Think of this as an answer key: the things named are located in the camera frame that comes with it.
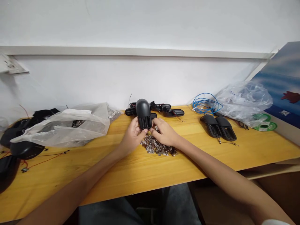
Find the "forearm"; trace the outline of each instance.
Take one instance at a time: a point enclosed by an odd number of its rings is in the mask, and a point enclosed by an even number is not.
[[[256,222],[262,223],[266,218],[272,218],[294,224],[269,195],[247,178],[186,139],[181,137],[177,143],[176,148],[195,161],[216,185],[238,202],[245,204]]]
[[[85,199],[96,182],[122,158],[114,150],[82,175],[47,199],[18,224],[63,224]]]

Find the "white wall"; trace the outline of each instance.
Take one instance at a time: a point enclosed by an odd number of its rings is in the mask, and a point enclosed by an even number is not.
[[[131,101],[186,104],[244,80],[255,60],[180,57],[18,56],[30,74],[0,75],[0,116],[10,122],[29,111],[107,101],[126,109]]]
[[[271,52],[300,40],[299,0],[2,0],[0,46],[102,46]],[[0,116],[145,98],[186,104],[244,80],[254,60],[18,56],[30,70],[0,75]]]
[[[299,0],[1,0],[0,45],[266,52],[300,40]]]

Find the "leg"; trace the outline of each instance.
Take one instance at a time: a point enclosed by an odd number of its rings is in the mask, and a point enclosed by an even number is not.
[[[125,198],[116,198],[79,207],[80,225],[143,225]]]
[[[161,224],[201,225],[186,183],[162,188],[164,198]]]

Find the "left hand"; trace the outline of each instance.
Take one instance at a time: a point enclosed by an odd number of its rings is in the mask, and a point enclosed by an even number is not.
[[[118,149],[124,154],[124,156],[129,155],[141,143],[147,132],[147,129],[140,129],[140,127],[138,126],[138,117],[135,117],[131,121],[127,131],[125,132],[125,135],[120,145],[118,146]]]

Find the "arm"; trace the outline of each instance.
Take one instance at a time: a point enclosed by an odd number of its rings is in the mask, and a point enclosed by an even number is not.
[[[255,224],[262,224],[267,219],[295,224],[282,208],[254,183],[179,136],[164,120],[156,118],[153,122],[161,133],[150,129],[152,135],[160,143],[174,146],[196,162],[216,185],[249,209]]]
[[[137,117],[132,120],[120,145],[75,180],[47,199],[18,224],[63,224],[98,180],[119,160],[130,154],[145,137],[147,129],[140,131]]]

